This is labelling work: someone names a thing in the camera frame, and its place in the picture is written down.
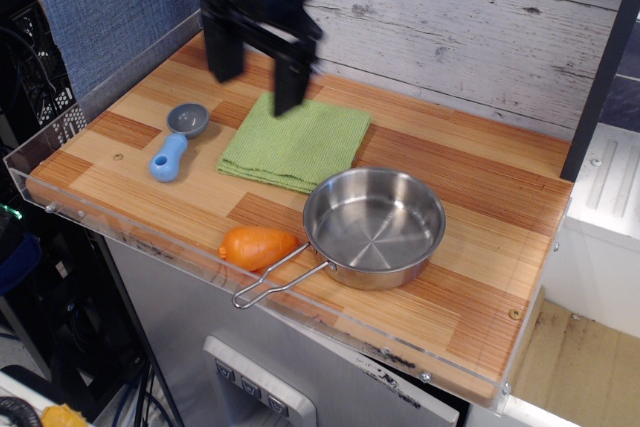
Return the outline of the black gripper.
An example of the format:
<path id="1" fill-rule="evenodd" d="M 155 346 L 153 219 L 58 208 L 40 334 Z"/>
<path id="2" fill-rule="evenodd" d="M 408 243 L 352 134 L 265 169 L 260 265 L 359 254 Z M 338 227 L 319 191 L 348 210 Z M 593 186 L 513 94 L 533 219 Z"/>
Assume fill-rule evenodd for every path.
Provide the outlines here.
<path id="1" fill-rule="evenodd" d="M 208 66 L 217 81 L 241 75 L 244 43 L 274 28 L 295 42 L 274 57 L 274 115 L 300 105 L 317 61 L 316 43 L 323 35 L 305 11 L 306 1 L 200 0 Z"/>

